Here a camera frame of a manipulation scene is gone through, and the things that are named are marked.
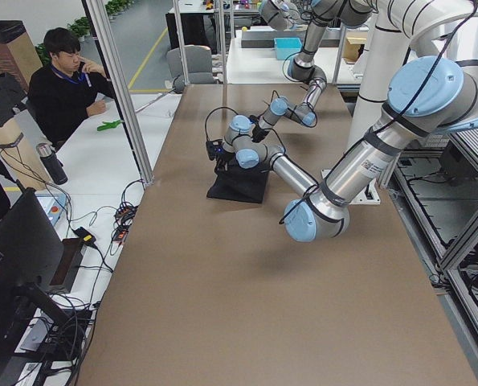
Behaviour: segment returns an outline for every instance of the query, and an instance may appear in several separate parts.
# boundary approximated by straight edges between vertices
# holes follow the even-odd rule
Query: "white wall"
[[[34,45],[47,30],[85,15],[81,0],[0,0],[0,20],[22,20]]]

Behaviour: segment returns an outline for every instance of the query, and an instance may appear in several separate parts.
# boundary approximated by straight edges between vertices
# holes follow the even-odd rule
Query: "blue box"
[[[300,38],[274,38],[274,51],[278,60],[286,60],[301,51]]]

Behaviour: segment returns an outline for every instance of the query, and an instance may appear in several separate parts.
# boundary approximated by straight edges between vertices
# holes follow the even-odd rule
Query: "black hair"
[[[69,30],[58,27],[46,32],[44,36],[44,47],[47,52],[56,55],[61,51],[74,54],[80,50],[80,41]]]

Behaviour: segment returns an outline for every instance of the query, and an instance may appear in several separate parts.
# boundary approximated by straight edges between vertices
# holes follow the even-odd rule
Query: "thermos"
[[[56,157],[56,153],[47,143],[39,143],[37,145],[37,153],[39,153],[40,160],[46,167],[47,172],[57,185],[62,185],[67,182],[67,176],[63,171],[62,164]]]

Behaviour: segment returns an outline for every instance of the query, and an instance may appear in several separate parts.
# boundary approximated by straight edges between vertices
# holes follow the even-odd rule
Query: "blue lanyard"
[[[84,82],[84,80],[87,79],[87,75],[85,74],[85,72],[82,72],[81,75],[78,75],[78,81],[70,78],[69,76],[65,75],[63,72],[59,71],[57,68],[55,68],[55,66],[51,65],[51,70],[59,75],[62,79],[65,79],[66,81],[68,81],[69,83],[73,83],[73,84],[82,84]]]

